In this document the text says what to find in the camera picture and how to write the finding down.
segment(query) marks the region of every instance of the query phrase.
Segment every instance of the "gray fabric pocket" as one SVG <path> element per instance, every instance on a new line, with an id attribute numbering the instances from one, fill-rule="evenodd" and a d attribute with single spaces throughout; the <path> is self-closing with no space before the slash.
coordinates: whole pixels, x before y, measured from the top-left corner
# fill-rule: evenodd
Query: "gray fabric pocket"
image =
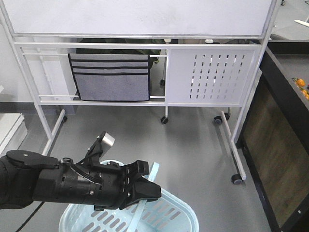
<path id="1" fill-rule="evenodd" d="M 150 99 L 148 55 L 69 54 L 69 61 L 83 101 Z"/>

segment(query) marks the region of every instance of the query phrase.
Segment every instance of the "caster wheel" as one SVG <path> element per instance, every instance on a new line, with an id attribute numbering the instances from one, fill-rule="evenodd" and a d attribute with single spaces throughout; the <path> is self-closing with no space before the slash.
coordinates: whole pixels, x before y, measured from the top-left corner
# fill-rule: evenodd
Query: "caster wheel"
<path id="1" fill-rule="evenodd" d="M 234 185 L 240 185 L 242 183 L 242 178 L 240 176 L 240 174 L 235 174 L 235 175 L 232 175 L 232 183 Z"/>
<path id="2" fill-rule="evenodd" d="M 169 121 L 169 119 L 167 117 L 165 117 L 165 116 L 163 118 L 161 118 L 161 123 L 162 124 L 167 124 L 168 121 Z"/>
<path id="3" fill-rule="evenodd" d="M 218 125 L 221 125 L 222 124 L 222 117 L 221 116 L 216 116 L 214 117 L 214 123 L 215 124 L 218 124 Z"/>
<path id="4" fill-rule="evenodd" d="M 165 86 L 165 80 L 160 80 L 160 86 Z"/>
<path id="5" fill-rule="evenodd" d="M 68 117 L 66 117 L 66 116 L 64 116 L 63 118 L 62 118 L 62 121 L 63 122 L 66 122 L 68 120 Z"/>
<path id="6" fill-rule="evenodd" d="M 226 120 L 228 121 L 231 117 L 231 115 L 229 115 L 228 113 L 224 113 Z"/>

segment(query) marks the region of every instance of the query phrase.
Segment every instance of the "whiteboard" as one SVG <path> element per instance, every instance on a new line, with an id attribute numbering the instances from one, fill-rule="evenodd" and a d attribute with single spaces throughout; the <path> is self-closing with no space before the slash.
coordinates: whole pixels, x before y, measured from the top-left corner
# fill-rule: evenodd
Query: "whiteboard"
<path id="1" fill-rule="evenodd" d="M 272 0 L 3 2 L 15 33 L 133 36 L 260 36 L 272 6 Z"/>

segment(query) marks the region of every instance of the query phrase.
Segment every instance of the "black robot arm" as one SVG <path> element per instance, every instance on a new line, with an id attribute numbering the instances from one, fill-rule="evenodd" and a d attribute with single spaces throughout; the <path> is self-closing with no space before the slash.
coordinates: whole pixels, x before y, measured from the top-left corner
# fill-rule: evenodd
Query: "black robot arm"
<path id="1" fill-rule="evenodd" d="M 124 166 L 101 164 L 100 158 L 114 139 L 106 132 L 97 137 L 78 163 L 58 161 L 38 153 L 13 150 L 0 158 L 0 209 L 20 209 L 33 201 L 92 204 L 95 210 L 124 209 L 140 200 L 155 201 L 161 187 L 148 181 L 147 162 Z"/>

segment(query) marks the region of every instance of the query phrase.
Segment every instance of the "orange object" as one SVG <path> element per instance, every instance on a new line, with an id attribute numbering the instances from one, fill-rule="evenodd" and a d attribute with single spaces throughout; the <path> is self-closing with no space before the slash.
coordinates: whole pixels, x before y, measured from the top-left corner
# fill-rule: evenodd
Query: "orange object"
<path id="1" fill-rule="evenodd" d="M 308 94 L 308 91 L 307 90 L 302 90 L 302 92 L 303 92 L 303 94 L 304 94 L 304 96 L 306 96 L 307 94 Z"/>
<path id="2" fill-rule="evenodd" d="M 305 81 L 303 79 L 296 79 L 296 84 L 300 87 L 304 87 L 306 85 Z"/>

